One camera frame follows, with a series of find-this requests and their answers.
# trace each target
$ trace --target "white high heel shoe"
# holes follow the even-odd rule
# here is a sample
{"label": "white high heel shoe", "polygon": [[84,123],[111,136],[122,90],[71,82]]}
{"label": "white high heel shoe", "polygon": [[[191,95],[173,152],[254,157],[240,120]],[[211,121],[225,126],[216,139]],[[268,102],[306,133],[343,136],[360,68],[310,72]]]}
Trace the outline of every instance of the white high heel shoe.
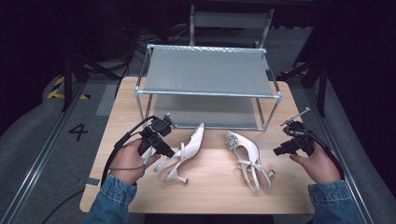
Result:
{"label": "white high heel shoe", "polygon": [[168,177],[165,178],[165,181],[171,180],[181,180],[183,183],[187,183],[188,179],[181,177],[177,174],[177,168],[183,163],[184,161],[192,158],[195,156],[199,149],[201,148],[202,139],[204,138],[204,131],[205,131],[205,124],[201,123],[191,135],[190,142],[184,147],[184,143],[181,143],[180,150],[175,153],[172,158],[167,158],[165,161],[160,162],[155,168],[154,172],[158,173],[163,170],[168,164],[172,161],[180,160],[172,171],[169,173]]}
{"label": "white high heel shoe", "polygon": [[258,193],[260,189],[270,189],[270,177],[275,172],[271,170],[270,172],[265,173],[260,162],[259,149],[256,144],[245,136],[232,131],[228,131],[226,133],[226,137],[226,144],[238,158],[239,168],[242,170],[247,181],[247,185],[250,187],[251,191]]}

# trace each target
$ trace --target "denim sleeve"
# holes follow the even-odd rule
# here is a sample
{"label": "denim sleeve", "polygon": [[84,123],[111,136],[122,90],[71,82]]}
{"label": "denim sleeve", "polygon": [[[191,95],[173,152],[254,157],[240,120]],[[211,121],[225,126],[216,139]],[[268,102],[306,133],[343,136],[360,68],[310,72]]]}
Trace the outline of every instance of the denim sleeve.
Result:
{"label": "denim sleeve", "polygon": [[314,223],[360,223],[358,208],[345,181],[308,186],[315,207]]}
{"label": "denim sleeve", "polygon": [[107,175],[84,223],[128,223],[128,205],[136,191],[137,187]]}

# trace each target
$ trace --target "table surface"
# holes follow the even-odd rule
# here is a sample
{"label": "table surface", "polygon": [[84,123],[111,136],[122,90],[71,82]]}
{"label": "table surface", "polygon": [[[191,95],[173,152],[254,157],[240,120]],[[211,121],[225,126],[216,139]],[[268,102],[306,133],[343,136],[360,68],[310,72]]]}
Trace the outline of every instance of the table surface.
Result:
{"label": "table surface", "polygon": [[[137,77],[125,77],[120,84],[92,166],[92,178],[101,178],[114,144],[141,121],[134,97],[136,81]],[[284,82],[278,82],[278,85],[283,98],[268,130],[238,131],[257,144],[264,169],[276,172],[271,177],[273,186],[270,190],[261,190],[259,194],[250,190],[236,166],[236,156],[226,147],[227,130],[205,130],[199,153],[178,168],[178,174],[188,178],[188,183],[164,181],[173,166],[154,173],[153,168],[165,159],[162,157],[137,181],[138,191],[129,205],[129,211],[159,214],[313,214],[307,191],[307,185],[313,184],[313,181],[288,155],[276,156],[273,152],[281,143],[290,140],[279,124],[298,114],[289,86]],[[177,151],[180,143],[187,145],[190,142],[191,132],[191,129],[173,129],[164,141]],[[80,202],[83,212],[90,210],[98,191],[99,187],[85,188]]]}

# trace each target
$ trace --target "hazard tape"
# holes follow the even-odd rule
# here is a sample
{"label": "hazard tape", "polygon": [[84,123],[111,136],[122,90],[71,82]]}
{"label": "hazard tape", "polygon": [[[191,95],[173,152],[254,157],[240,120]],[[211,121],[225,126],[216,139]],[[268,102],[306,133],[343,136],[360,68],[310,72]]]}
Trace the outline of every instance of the hazard tape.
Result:
{"label": "hazard tape", "polygon": [[[60,75],[58,80],[56,80],[55,84],[52,87],[47,98],[56,98],[56,99],[64,99],[63,93],[58,93],[59,88],[61,87],[62,83],[64,82],[64,76]],[[89,100],[91,96],[89,94],[82,94],[79,99],[80,100]]]}

